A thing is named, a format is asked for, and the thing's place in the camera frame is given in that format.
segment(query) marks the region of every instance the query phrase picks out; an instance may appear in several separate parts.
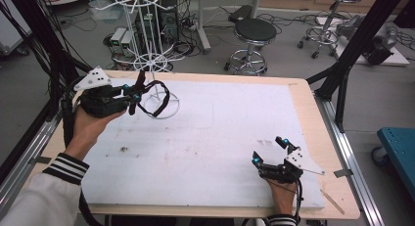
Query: stool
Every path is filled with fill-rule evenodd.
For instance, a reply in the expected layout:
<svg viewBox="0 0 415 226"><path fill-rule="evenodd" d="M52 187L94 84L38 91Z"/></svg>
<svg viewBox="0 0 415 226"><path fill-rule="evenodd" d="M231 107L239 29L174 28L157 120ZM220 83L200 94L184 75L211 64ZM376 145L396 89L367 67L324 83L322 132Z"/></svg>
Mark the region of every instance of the stool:
<svg viewBox="0 0 415 226"><path fill-rule="evenodd" d="M274 41L277 31L271 23L259 19L243 19L235 24L235 35L248 43L248 49L236 51L225 64L225 70L233 68L234 74L256 74L267 71L266 61L254 47L262 47Z"/></svg>
<svg viewBox="0 0 415 226"><path fill-rule="evenodd" d="M333 17L336 14L336 10L338 9L341 2L343 3L356 3L360 0L335 0L335 3L330 7L330 10L332 11L327 17L327 20L324 22L323 25L316 25L312 28L309 28L305 34L305 36L300 40L299 44L297 45L299 48L303 47L304 40L312 40L314 42L319 43L317 51L315 51L311 58L316 59L319 54L319 50L321 46L323 45L331 45L333 49L330 51L330 56L334 57L336 55L336 49L338 47L338 41L339 37L336 35L336 33L329 29L330 24L332 23Z"/></svg>

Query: office chair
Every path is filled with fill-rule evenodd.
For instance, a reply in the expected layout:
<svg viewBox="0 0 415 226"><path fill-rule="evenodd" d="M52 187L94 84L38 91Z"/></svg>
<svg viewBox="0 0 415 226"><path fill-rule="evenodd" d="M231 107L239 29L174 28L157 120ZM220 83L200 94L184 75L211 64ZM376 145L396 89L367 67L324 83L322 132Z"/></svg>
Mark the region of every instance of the office chair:
<svg viewBox="0 0 415 226"><path fill-rule="evenodd" d="M327 45L332 46L332 50L330 51L330 56L334 57L336 55L336 49L338 47L338 41L339 37L336 35L336 33L332 30L330 30L330 25L332 23L332 20L336 14L336 11L340 5L340 3L356 3L360 0L335 0L335 3L330 7L330 10L332 11L329 16L327 17L327 20L324 22L323 25L315 25L311 28L309 28L305 34L305 36L300 40L297 47L302 48L304 45L304 40L312 40L314 42L318 43L317 51L315 51L311 58L316 59L319 54L319 50L321 46Z"/></svg>
<svg viewBox="0 0 415 226"><path fill-rule="evenodd" d="M261 48L274 41L277 31L271 23L256 19L256 11L259 0L254 0L251 17L242 19L235 24L234 33L245 43L248 49L238 50L229 57L224 69L233 68L234 74L238 72L259 75L268 70L266 61L262 55L254 50L254 47Z"/></svg>

